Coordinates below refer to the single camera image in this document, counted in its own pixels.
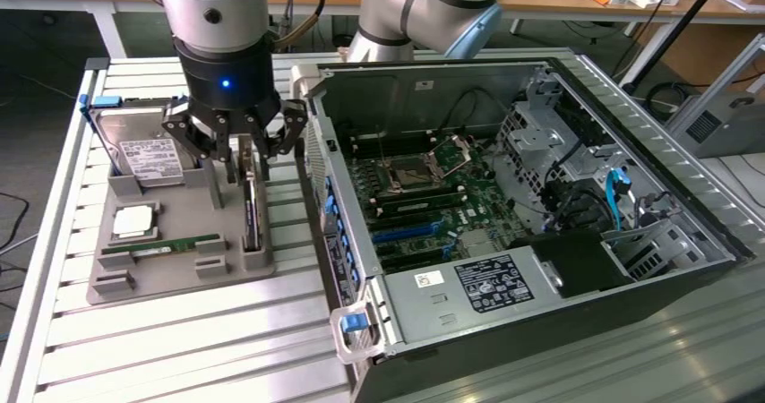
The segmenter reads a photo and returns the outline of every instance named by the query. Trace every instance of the aluminum extrusion table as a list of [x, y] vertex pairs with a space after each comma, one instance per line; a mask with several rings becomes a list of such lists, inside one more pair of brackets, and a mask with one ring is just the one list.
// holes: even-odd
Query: aluminum extrusion table
[[[577, 64], [566, 49], [543, 52]], [[334, 54], [275, 56], [279, 92], [288, 95], [294, 64], [335, 61]], [[80, 94], [145, 98], [184, 90], [175, 58], [121, 59], [85, 72]], [[0, 370], [0, 400], [348, 401], [291, 159], [280, 159], [268, 187], [268, 202], [278, 204], [268, 207], [278, 248], [271, 278], [89, 306], [107, 173], [105, 152], [75, 106]], [[765, 267], [753, 262], [643, 322], [396, 401], [725, 401], [765, 382], [764, 340]]]

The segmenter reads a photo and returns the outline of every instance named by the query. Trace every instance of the power supply label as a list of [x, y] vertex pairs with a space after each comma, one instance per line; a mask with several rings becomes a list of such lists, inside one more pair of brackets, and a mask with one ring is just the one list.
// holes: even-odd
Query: power supply label
[[455, 266], [462, 288], [478, 313], [534, 299], [531, 289], [509, 255]]
[[172, 139], [121, 141], [121, 152], [139, 181], [183, 176]]

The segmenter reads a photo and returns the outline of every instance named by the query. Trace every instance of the circuit board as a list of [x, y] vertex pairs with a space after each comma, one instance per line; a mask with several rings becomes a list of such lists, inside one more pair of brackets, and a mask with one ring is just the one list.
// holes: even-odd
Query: circuit board
[[479, 152], [452, 136], [422, 154], [348, 160], [387, 272], [506, 249], [529, 231]]

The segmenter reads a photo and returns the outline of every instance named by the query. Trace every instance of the green circuit board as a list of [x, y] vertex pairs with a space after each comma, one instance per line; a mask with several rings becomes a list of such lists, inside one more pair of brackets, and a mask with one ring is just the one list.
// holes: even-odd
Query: green circuit board
[[[348, 160], [387, 272], [502, 251], [513, 240], [530, 234], [478, 151], [466, 148], [466, 143], [460, 147], [448, 137], [442, 140], [431, 158], [424, 153]], [[431, 234], [384, 240], [391, 233], [404, 236], [408, 230], [416, 233], [428, 226], [436, 227]]]

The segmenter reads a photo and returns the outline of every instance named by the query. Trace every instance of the gray parts tray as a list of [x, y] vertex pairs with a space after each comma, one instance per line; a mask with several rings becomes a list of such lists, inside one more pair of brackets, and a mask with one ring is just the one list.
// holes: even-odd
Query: gray parts tray
[[[262, 231], [262, 248], [243, 251], [246, 228], [244, 194], [236, 184], [227, 184], [224, 169], [216, 167], [223, 198], [223, 209], [215, 210], [207, 185], [199, 184], [153, 187], [143, 195], [117, 196], [109, 187], [104, 215], [97, 235], [97, 249], [87, 289], [87, 302], [101, 304], [167, 292], [219, 287], [264, 278], [274, 272], [270, 231]], [[262, 228], [268, 229], [268, 200], [266, 185], [258, 187]], [[155, 204], [153, 231], [159, 240], [131, 244], [157, 244], [176, 239], [208, 236], [181, 252], [132, 258], [129, 253], [101, 254], [101, 249], [123, 246], [112, 241], [112, 227], [117, 208]], [[295, 203], [303, 212], [303, 203]]]

